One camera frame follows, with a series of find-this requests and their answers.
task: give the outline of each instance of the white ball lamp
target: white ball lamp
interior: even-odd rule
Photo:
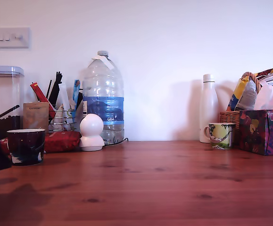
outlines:
[[[88,114],[80,123],[82,151],[91,152],[102,149],[105,145],[100,136],[104,128],[103,120],[96,114]]]

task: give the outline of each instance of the bottle cap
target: bottle cap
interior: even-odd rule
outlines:
[[[204,74],[203,82],[215,81],[214,76],[212,74]]]
[[[98,51],[98,55],[100,55],[100,56],[107,56],[108,57],[108,52],[104,51],[104,50],[101,50],[101,51]]]

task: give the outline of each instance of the container lid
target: container lid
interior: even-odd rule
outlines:
[[[212,74],[203,75],[203,82],[215,81],[214,76]]]
[[[108,57],[108,51],[104,51],[104,50],[98,51],[98,55]]]
[[[21,67],[0,66],[0,77],[4,76],[24,76],[24,72]]]

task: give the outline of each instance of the cable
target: cable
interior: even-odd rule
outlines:
[[[120,142],[118,142],[118,143],[115,143],[115,144],[110,144],[110,145],[105,145],[105,146],[117,145],[117,144],[120,144],[121,142],[124,142],[125,140],[129,141],[129,139],[128,139],[128,138],[125,138],[124,140],[122,140],[122,141],[120,141]]]

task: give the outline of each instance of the mug handle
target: mug handle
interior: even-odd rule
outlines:
[[[208,129],[208,126],[205,126],[204,129],[203,129],[203,133],[204,133],[204,136],[206,136],[207,139],[210,139],[210,136],[207,135],[207,129]]]

